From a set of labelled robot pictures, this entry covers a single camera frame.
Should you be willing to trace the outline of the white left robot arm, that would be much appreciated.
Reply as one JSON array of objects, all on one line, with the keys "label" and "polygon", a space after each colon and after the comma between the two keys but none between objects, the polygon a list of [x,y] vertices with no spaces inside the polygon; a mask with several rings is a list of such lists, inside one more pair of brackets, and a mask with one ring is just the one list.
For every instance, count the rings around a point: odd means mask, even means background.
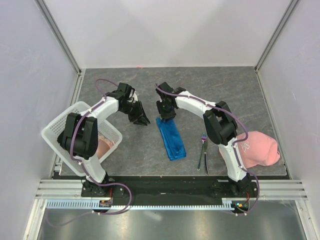
[{"label": "white left robot arm", "polygon": [[100,102],[87,109],[84,114],[69,113],[64,131],[57,141],[66,150],[71,160],[83,169],[88,181],[93,182],[92,191],[99,197],[106,196],[110,185],[104,181],[107,172],[102,168],[97,155],[99,145],[98,126],[110,115],[121,112],[128,116],[131,123],[147,126],[150,120],[146,116],[142,102],[134,90],[108,92]]}]

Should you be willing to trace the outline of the blue cloth napkin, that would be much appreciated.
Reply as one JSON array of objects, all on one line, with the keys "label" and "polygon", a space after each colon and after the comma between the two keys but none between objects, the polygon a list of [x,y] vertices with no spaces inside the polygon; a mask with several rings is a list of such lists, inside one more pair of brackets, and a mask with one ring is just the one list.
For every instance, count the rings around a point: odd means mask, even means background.
[{"label": "blue cloth napkin", "polygon": [[156,125],[160,131],[163,144],[170,161],[180,160],[187,156],[185,145],[173,119],[157,117]]}]

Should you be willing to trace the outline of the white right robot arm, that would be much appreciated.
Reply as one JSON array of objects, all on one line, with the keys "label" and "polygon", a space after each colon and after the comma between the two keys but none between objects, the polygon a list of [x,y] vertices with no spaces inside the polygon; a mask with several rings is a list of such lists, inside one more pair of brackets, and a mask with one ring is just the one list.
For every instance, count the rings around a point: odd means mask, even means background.
[{"label": "white right robot arm", "polygon": [[227,174],[232,182],[229,191],[235,197],[242,196],[247,191],[243,179],[247,176],[238,143],[247,140],[248,131],[244,124],[231,113],[224,102],[210,102],[201,99],[189,91],[177,89],[162,89],[156,85],[160,100],[156,102],[158,112],[163,120],[171,120],[176,116],[176,109],[186,110],[204,121],[207,137],[218,146],[224,159]]}]

